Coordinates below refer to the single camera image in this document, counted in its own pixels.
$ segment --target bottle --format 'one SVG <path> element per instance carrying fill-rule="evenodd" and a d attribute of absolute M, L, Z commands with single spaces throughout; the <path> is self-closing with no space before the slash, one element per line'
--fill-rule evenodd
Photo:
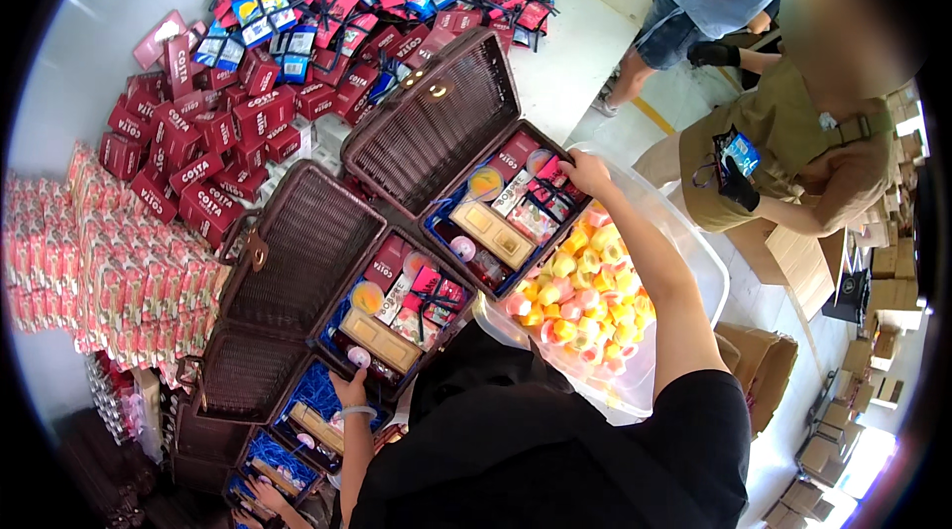
<path fill-rule="evenodd" d="M 499 261 L 485 246 L 467 235 L 457 224 L 450 220 L 438 221 L 433 226 L 433 229 L 440 237 L 445 239 L 447 243 L 452 242 L 456 237 L 460 236 L 466 237 L 472 242 L 472 245 L 475 246 L 475 251 L 473 252 L 472 258 L 465 262 L 465 265 L 479 281 L 486 284 L 490 289 L 498 288 L 513 274 L 512 269 Z"/>
<path fill-rule="evenodd" d="M 340 329 L 334 329 L 333 334 L 330 336 L 330 340 L 338 349 L 341 350 L 341 352 L 345 354 L 349 353 L 352 347 L 361 346 L 348 337 L 347 333 L 344 333 Z M 387 366 L 373 354 L 370 354 L 370 366 L 367 367 L 366 372 L 378 382 L 387 384 L 387 386 L 392 386 L 394 388 L 396 388 L 396 386 L 400 384 L 400 381 L 404 379 L 402 374 Z"/>

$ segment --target sneaker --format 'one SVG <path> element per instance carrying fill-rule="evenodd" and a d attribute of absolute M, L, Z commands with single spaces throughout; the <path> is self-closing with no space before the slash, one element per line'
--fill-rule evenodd
<path fill-rule="evenodd" d="M 604 97 L 600 96 L 595 98 L 595 101 L 592 102 L 591 107 L 594 107 L 595 110 L 605 118 L 614 118 L 615 116 L 618 116 L 618 107 L 610 106 Z"/>

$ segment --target denim shorts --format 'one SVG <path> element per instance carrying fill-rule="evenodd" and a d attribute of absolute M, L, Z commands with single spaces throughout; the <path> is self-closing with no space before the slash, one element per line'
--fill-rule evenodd
<path fill-rule="evenodd" d="M 631 47 L 655 70 L 668 70 L 697 42 L 710 42 L 673 0 L 651 0 L 641 31 Z"/>

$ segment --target leg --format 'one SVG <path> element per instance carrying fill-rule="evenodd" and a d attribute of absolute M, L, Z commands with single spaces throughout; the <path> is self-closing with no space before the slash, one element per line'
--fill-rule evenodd
<path fill-rule="evenodd" d="M 631 167 L 655 188 L 661 188 L 670 181 L 677 181 L 681 179 L 680 145 L 681 133 L 676 132 L 649 146 L 649 150 Z"/>

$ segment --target olive shirt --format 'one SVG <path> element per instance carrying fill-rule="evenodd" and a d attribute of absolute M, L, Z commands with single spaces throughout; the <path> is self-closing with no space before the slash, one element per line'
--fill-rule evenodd
<path fill-rule="evenodd" d="M 788 58 L 764 71 L 757 91 L 715 108 L 681 134 L 684 203 L 691 218 L 709 232 L 722 232 L 755 219 L 744 207 L 718 194 L 716 182 L 698 188 L 712 171 L 715 135 L 731 125 L 761 155 L 751 177 L 763 196 L 795 202 L 803 194 L 821 196 L 817 215 L 845 226 L 873 205 L 889 187 L 895 125 L 886 100 L 882 109 L 837 123 L 810 101 L 803 77 Z"/>

